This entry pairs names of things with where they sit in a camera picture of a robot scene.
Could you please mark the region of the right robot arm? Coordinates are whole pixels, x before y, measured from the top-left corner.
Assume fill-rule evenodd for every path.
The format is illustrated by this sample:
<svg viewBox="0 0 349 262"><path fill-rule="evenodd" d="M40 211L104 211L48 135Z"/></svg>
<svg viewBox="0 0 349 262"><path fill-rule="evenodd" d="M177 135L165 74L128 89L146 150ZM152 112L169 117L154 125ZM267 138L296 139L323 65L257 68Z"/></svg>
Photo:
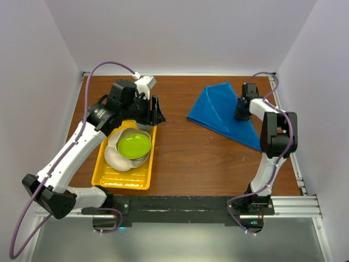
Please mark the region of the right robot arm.
<svg viewBox="0 0 349 262"><path fill-rule="evenodd" d="M278 171L297 149L298 133L296 113L280 110L259 96L256 84L244 83L234 117L238 121L247 121L252 115L262 121L261 162L246 192L230 200L229 205L236 213L254 215L268 207Z"/></svg>

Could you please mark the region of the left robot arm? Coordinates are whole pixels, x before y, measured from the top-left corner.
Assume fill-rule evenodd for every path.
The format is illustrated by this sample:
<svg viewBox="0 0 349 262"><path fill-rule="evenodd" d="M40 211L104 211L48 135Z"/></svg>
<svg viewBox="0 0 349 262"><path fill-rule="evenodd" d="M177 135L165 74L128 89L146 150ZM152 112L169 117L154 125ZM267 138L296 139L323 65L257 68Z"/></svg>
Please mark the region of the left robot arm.
<svg viewBox="0 0 349 262"><path fill-rule="evenodd" d="M103 95L87 111L72 137L50 163L36 175L27 174L22 184L34 201L56 219L74 209L94 207L107 214L113 208L112 195L102 186L73 188L69 183L90 153L123 121L134 120L145 126L166 121L159 99L150 94L156 80L143 76L135 82L120 79L110 93Z"/></svg>

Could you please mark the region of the blue cloth napkin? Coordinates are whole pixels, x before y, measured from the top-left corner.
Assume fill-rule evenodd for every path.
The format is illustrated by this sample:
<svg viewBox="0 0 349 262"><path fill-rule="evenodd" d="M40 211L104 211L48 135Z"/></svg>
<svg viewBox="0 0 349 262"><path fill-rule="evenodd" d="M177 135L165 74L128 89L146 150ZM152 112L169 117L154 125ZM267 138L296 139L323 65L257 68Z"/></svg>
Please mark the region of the blue cloth napkin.
<svg viewBox="0 0 349 262"><path fill-rule="evenodd" d="M260 151L260 138L251 121L234 118L236 106L237 96L230 83L207 86L199 95L187 119Z"/></svg>

